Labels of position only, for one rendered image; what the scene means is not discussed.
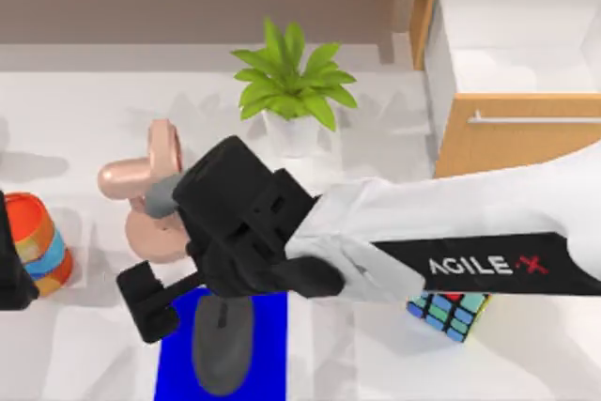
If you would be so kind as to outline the grey computer mouse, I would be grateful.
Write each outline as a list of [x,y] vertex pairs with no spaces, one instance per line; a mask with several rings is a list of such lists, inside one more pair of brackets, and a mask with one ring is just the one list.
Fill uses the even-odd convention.
[[228,396],[250,372],[254,347],[252,300],[202,297],[193,324],[193,368],[206,392]]

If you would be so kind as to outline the white drawer inside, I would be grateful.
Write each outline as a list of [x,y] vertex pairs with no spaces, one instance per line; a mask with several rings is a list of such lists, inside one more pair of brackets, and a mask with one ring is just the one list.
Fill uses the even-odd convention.
[[435,0],[436,93],[601,93],[601,0]]

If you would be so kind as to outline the green plant in white pot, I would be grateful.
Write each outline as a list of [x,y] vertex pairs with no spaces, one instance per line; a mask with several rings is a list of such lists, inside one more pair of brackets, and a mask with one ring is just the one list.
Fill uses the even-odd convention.
[[263,22],[264,46],[236,49],[233,56],[246,64],[234,78],[246,84],[239,97],[239,117],[262,116],[268,137],[287,158],[312,153],[321,129],[335,132],[337,121],[330,102],[356,109],[346,89],[356,78],[334,61],[341,44],[317,46],[305,62],[305,36],[291,22],[281,30],[271,18]]

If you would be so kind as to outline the orange and blue striped cup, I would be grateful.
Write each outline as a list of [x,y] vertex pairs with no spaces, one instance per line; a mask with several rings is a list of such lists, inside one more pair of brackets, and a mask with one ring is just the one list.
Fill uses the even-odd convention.
[[73,259],[44,203],[32,193],[5,195],[10,232],[24,269],[42,298],[63,287]]

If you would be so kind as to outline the pale wooden drawer front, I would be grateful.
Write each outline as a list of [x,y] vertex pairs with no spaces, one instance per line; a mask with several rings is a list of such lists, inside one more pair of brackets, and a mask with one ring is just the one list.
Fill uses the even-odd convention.
[[436,163],[451,177],[547,162],[601,139],[601,125],[468,124],[482,116],[601,116],[601,94],[458,94]]

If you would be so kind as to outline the pink rounded toy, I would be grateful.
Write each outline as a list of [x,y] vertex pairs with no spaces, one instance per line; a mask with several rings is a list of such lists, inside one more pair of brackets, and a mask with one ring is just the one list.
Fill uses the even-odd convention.
[[177,128],[167,119],[157,119],[148,128],[146,155],[109,162],[98,173],[102,194],[112,200],[127,200],[131,210],[125,235],[132,251],[144,260],[170,263],[183,258],[188,235],[175,213],[165,219],[146,214],[146,191],[155,182],[183,171]]

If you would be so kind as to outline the blue mat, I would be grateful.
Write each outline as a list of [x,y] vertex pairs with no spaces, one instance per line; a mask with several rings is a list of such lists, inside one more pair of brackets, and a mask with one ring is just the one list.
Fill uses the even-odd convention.
[[208,393],[193,369],[194,314],[207,295],[206,289],[197,288],[174,301],[180,324],[162,340],[154,401],[286,401],[287,295],[252,297],[250,370],[240,388],[227,396]]

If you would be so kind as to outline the colourful puzzle cube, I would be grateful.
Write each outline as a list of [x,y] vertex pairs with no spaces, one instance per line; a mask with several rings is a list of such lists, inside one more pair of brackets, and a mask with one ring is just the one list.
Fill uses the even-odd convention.
[[423,292],[407,302],[407,310],[452,340],[463,343],[489,299],[486,293]]

